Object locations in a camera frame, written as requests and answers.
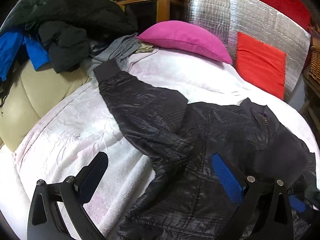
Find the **black quilted jacket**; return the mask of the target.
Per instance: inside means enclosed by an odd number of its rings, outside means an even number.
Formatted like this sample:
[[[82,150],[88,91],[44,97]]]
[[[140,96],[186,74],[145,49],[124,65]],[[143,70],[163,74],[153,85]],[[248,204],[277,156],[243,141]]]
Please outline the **black quilted jacket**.
[[[118,239],[217,239],[238,205],[212,167],[218,153],[259,182],[302,188],[315,156],[267,107],[189,103],[113,60],[93,70],[123,136],[152,162],[155,178],[119,224]]]

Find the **black clothes pile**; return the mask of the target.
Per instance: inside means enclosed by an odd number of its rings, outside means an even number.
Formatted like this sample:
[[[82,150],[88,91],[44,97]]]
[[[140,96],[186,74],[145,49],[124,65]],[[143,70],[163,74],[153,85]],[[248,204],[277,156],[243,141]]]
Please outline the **black clothes pile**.
[[[71,72],[89,56],[89,41],[111,44],[137,31],[137,22],[110,0],[21,0],[1,34],[19,31],[40,42],[57,73]]]

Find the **pale pink bedspread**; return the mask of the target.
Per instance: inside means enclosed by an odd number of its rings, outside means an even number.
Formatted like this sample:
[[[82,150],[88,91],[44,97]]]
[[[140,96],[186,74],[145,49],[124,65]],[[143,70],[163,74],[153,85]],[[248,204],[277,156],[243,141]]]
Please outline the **pale pink bedspread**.
[[[229,64],[159,50],[131,56],[128,70],[155,87],[178,90],[191,103],[238,105],[249,98],[267,105],[310,152],[319,154],[303,117],[287,103],[244,81]],[[100,232],[112,239],[123,213],[155,174],[149,158],[121,134],[97,87],[87,83],[63,99],[29,131],[15,152],[1,148],[1,212],[20,239],[27,237],[36,182],[61,182],[77,174],[100,151],[108,155],[109,166],[84,207]]]

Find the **wicker basket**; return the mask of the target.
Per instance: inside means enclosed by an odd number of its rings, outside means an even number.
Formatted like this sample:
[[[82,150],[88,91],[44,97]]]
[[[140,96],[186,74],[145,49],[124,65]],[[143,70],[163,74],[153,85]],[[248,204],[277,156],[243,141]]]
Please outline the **wicker basket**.
[[[309,74],[318,84],[320,84],[320,49],[316,46],[311,47]]]

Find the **red cushion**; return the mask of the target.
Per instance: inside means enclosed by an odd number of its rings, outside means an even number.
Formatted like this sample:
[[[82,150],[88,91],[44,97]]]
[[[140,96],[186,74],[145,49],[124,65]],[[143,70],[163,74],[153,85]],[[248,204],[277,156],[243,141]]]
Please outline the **red cushion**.
[[[245,81],[284,99],[286,53],[280,49],[238,32],[235,68]]]

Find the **grey folded garment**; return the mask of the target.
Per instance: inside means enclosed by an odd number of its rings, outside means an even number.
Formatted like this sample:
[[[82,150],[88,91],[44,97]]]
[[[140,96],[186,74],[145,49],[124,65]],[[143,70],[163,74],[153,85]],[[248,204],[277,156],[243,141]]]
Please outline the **grey folded garment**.
[[[115,60],[121,70],[128,70],[129,56],[140,48],[137,39],[138,34],[125,35],[115,39],[109,46],[91,41],[89,56],[85,58],[80,66],[86,70],[93,88],[98,87],[98,81],[93,69],[108,60]]]

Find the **magenta pillow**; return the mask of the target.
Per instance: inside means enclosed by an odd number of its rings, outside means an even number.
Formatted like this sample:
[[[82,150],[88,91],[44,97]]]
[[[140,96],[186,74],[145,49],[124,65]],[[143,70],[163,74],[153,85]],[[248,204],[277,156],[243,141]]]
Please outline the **magenta pillow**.
[[[199,26],[183,21],[163,21],[149,27],[138,39],[161,48],[191,52],[209,59],[232,64],[223,42]]]

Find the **silver foil insulation panel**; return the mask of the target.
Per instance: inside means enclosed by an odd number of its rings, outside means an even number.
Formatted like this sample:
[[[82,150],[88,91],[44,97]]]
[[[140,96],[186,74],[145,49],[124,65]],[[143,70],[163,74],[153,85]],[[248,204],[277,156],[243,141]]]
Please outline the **silver foil insulation panel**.
[[[285,95],[289,102],[309,52],[311,36],[293,20],[259,0],[185,0],[185,22],[217,36],[235,59],[242,32],[286,54]]]

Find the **wooden cabinet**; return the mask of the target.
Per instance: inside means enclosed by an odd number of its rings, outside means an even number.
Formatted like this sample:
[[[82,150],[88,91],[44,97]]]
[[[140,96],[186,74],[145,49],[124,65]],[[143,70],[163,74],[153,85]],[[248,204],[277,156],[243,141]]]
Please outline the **wooden cabinet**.
[[[124,11],[133,13],[137,22],[137,32],[163,21],[181,21],[184,13],[184,0],[113,0]]]

